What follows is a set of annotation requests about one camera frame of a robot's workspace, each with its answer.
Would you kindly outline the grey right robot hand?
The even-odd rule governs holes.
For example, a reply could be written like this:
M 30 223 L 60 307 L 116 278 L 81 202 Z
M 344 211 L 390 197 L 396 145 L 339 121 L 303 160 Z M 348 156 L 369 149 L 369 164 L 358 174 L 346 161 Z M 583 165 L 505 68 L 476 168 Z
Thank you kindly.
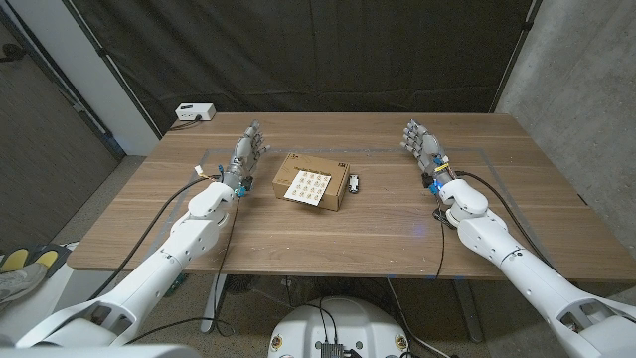
M 414 119 L 403 130 L 400 146 L 416 159 L 423 185 L 433 194 L 438 194 L 446 183 L 456 178 L 436 136 Z

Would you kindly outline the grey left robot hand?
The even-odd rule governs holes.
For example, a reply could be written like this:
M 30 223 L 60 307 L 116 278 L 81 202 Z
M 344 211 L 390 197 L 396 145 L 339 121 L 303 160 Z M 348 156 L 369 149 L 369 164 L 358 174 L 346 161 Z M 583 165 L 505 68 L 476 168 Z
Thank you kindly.
M 260 157 L 270 149 L 264 145 L 260 122 L 254 120 L 239 138 L 231 155 L 229 165 L 222 175 L 222 183 L 238 191 L 240 187 L 250 190 L 253 173 Z

